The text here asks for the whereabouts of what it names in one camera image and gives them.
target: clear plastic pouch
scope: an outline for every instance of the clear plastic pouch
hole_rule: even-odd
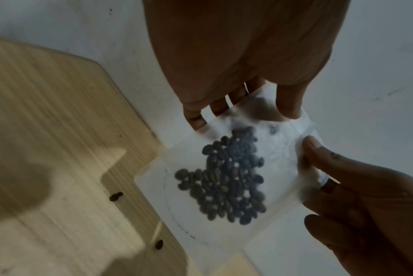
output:
[[[204,275],[226,263],[327,181],[324,173],[302,162],[302,139],[306,135],[320,139],[315,125],[304,111],[298,120],[285,119],[276,109],[275,96],[275,86],[264,86],[180,144],[162,152],[135,177],[135,183]],[[175,178],[175,172],[182,168],[205,169],[207,156],[202,154],[203,147],[220,141],[224,135],[231,137],[233,129],[247,126],[255,129],[255,155],[264,158],[264,165],[256,171],[264,178],[264,183],[257,187],[265,195],[267,211],[258,213],[256,219],[244,226],[238,218],[230,223],[226,216],[210,221],[200,212],[190,191],[178,188],[181,181]]]

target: wooden board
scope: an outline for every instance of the wooden board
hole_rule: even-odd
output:
[[[199,275],[132,182],[160,147],[97,63],[0,39],[0,275]]]

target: wood grain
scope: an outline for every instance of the wood grain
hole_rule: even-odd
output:
[[[97,63],[0,39],[0,275],[199,275],[132,182],[160,147]]]

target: light brown wood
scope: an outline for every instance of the light brown wood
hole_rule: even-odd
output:
[[[199,275],[133,184],[160,147],[98,64],[0,39],[0,275]]]

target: hand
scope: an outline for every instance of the hand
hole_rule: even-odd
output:
[[[329,60],[350,0],[144,0],[149,37],[195,129],[265,83],[300,117],[305,90]]]
[[[310,234],[331,249],[352,276],[413,275],[413,177],[354,161],[308,136],[305,157],[338,180],[304,205]]]

